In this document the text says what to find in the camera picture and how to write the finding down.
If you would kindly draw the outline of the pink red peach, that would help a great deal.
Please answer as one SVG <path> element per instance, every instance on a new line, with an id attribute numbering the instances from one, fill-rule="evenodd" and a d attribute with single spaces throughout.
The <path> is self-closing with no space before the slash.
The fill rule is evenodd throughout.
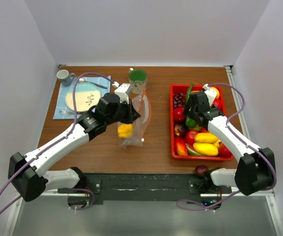
<path id="1" fill-rule="evenodd" d="M 185 142 L 192 146 L 195 143 L 195 136 L 198 133 L 196 130 L 189 130 L 185 136 Z"/>

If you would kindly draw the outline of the orange red mango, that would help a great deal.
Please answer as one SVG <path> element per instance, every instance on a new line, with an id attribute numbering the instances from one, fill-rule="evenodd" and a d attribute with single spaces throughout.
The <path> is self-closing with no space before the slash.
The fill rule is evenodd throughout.
<path id="1" fill-rule="evenodd" d="M 177 155 L 180 155 L 180 156 L 187 156 L 188 155 L 186 143 L 185 143 L 183 138 L 175 137 L 174 144 L 175 144 L 175 151 L 176 151 Z"/>

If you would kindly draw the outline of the light blue placemat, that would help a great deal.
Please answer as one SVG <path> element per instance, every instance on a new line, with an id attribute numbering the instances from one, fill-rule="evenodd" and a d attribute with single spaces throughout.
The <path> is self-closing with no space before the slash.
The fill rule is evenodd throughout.
<path id="1" fill-rule="evenodd" d="M 102 77 L 83 77 L 84 82 L 78 82 L 76 86 L 76 108 L 77 112 L 85 112 L 94 105 L 99 99 L 110 92 L 110 81 Z M 59 86 L 57 104 L 53 119 L 73 119 L 74 105 L 72 101 L 74 82 L 68 87 Z"/>

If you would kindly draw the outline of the blue cream plate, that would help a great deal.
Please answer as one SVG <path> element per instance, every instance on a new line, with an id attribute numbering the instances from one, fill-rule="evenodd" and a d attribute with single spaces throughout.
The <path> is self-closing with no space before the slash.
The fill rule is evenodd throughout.
<path id="1" fill-rule="evenodd" d="M 72 111 L 75 110 L 73 102 L 73 88 L 74 87 L 72 86 L 65 96 L 65 104 Z M 88 111 L 92 106 L 98 104 L 100 98 L 101 92 L 97 86 L 90 83 L 81 83 L 76 85 L 75 99 L 77 112 Z"/>

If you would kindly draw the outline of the clear orange-trimmed zip bag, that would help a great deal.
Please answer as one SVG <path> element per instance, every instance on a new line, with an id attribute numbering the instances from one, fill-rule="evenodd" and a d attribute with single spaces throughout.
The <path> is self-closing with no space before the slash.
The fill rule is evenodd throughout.
<path id="1" fill-rule="evenodd" d="M 121 148 L 126 148 L 128 146 L 141 147 L 144 143 L 144 133 L 151 120 L 151 103 L 146 90 L 143 90 L 141 94 L 133 98 L 132 103 L 135 110 L 141 115 L 141 117 L 134 121 L 134 123 L 132 123 L 133 134 L 131 135 L 131 137 L 127 139 L 119 138 L 119 145 Z"/>

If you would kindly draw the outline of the watermelon slice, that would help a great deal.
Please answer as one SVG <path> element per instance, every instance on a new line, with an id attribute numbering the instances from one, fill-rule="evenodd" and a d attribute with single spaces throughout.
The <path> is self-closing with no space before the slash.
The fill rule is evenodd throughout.
<path id="1" fill-rule="evenodd" d="M 202 154 L 196 152 L 192 145 L 186 144 L 188 155 L 190 156 L 202 156 Z"/>

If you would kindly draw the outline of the green chili pepper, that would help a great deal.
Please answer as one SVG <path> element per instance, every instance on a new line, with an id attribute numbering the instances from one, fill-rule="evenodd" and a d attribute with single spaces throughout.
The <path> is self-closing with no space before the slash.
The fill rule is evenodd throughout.
<path id="1" fill-rule="evenodd" d="M 187 89 L 185 103 L 188 102 L 188 99 L 189 99 L 190 94 L 191 94 L 191 92 L 192 92 L 193 86 L 194 86 L 194 83 L 191 83 L 191 85 L 190 85 L 190 86 L 188 87 L 188 89 Z"/>

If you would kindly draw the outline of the yellow bell pepper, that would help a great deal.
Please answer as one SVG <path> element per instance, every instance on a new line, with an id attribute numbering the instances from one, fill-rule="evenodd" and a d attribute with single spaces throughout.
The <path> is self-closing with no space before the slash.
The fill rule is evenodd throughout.
<path id="1" fill-rule="evenodd" d="M 132 124 L 121 124 L 117 129 L 117 134 L 119 138 L 129 138 L 133 134 Z"/>

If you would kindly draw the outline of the red apple in tray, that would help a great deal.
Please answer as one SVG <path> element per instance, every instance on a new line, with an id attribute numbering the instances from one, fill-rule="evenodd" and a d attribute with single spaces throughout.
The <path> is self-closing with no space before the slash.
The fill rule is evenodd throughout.
<path id="1" fill-rule="evenodd" d="M 217 98 L 215 98 L 213 103 L 212 103 L 212 106 L 214 108 L 217 108 L 217 109 L 221 110 L 222 109 L 222 101 L 217 99 Z"/>

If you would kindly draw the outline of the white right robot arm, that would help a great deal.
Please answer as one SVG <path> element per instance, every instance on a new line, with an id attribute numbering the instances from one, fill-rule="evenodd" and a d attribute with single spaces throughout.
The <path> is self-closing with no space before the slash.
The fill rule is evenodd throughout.
<path id="1" fill-rule="evenodd" d="M 221 110 L 212 107 L 215 97 L 216 92 L 212 89 L 192 93 L 183 113 L 219 138 L 237 160 L 238 166 L 236 169 L 211 171 L 203 181 L 204 190 L 215 193 L 221 186 L 236 187 L 248 196 L 272 189 L 277 181 L 274 153 L 269 148 L 260 148 L 252 143 Z"/>

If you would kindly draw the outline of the small grey-blue mug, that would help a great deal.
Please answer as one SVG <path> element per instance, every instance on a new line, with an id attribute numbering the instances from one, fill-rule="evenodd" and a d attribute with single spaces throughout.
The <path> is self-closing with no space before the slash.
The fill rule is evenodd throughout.
<path id="1" fill-rule="evenodd" d="M 63 86 L 68 87 L 72 84 L 73 79 L 76 78 L 76 74 L 63 69 L 57 72 L 56 77 Z"/>

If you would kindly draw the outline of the purple grape bunch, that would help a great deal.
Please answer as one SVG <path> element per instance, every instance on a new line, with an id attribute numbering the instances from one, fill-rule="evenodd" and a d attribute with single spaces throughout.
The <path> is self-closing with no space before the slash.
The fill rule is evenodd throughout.
<path id="1" fill-rule="evenodd" d="M 185 107 L 185 98 L 186 96 L 182 92 L 175 93 L 173 96 L 173 107 L 178 108 L 178 107 Z"/>

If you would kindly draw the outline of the red plastic tray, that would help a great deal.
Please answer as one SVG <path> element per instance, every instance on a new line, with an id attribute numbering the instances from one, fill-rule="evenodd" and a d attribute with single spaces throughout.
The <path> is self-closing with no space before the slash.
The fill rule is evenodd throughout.
<path id="1" fill-rule="evenodd" d="M 172 154 L 172 157 L 174 159 L 177 159 L 177 160 L 193 160 L 193 161 L 225 162 L 225 161 L 233 160 L 234 156 L 229 155 L 229 151 L 225 150 L 224 147 L 220 147 L 219 141 L 213 143 L 213 145 L 216 146 L 218 151 L 219 151 L 219 154 L 217 156 L 204 156 L 204 155 L 202 155 L 202 156 L 190 156 L 190 155 L 180 156 L 180 155 L 177 155 L 177 153 L 175 151 L 175 144 L 174 144 L 174 139 L 176 137 L 175 134 L 174 134 L 174 126 L 178 122 L 175 122 L 172 118 L 172 113 L 173 113 L 173 110 L 175 109 L 173 107 L 172 99 L 173 99 L 174 94 L 178 93 L 178 92 L 182 92 L 186 96 L 186 92 L 187 92 L 187 89 L 188 89 L 189 86 L 190 85 L 177 85 L 177 84 L 173 84 L 173 85 L 170 86 L 170 132 L 171 132 L 171 154 Z M 202 85 L 194 85 L 191 93 L 201 91 L 201 90 L 202 90 Z M 201 128 L 200 126 L 197 126 L 197 125 L 195 126 L 195 128 L 193 130 L 196 130 L 199 133 L 207 133 L 207 131 L 204 128 Z"/>

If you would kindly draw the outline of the yellow mango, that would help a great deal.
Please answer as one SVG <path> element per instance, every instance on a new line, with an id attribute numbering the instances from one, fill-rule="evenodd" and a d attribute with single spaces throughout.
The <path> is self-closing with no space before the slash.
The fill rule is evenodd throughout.
<path id="1" fill-rule="evenodd" d="M 194 143 L 193 148 L 196 152 L 204 156 L 217 156 L 219 154 L 217 147 L 213 144 Z"/>
<path id="2" fill-rule="evenodd" d="M 198 133 L 195 135 L 194 140 L 196 143 L 213 144 L 218 141 L 218 137 L 211 133 Z"/>

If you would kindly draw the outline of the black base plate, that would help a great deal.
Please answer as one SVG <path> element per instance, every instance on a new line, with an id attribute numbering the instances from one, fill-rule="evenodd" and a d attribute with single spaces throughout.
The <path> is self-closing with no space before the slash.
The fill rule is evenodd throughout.
<path id="1" fill-rule="evenodd" d="M 94 203 L 104 201 L 201 201 L 201 194 L 230 194 L 230 187 L 203 189 L 203 179 L 195 174 L 103 174 L 87 173 L 87 188 Z"/>

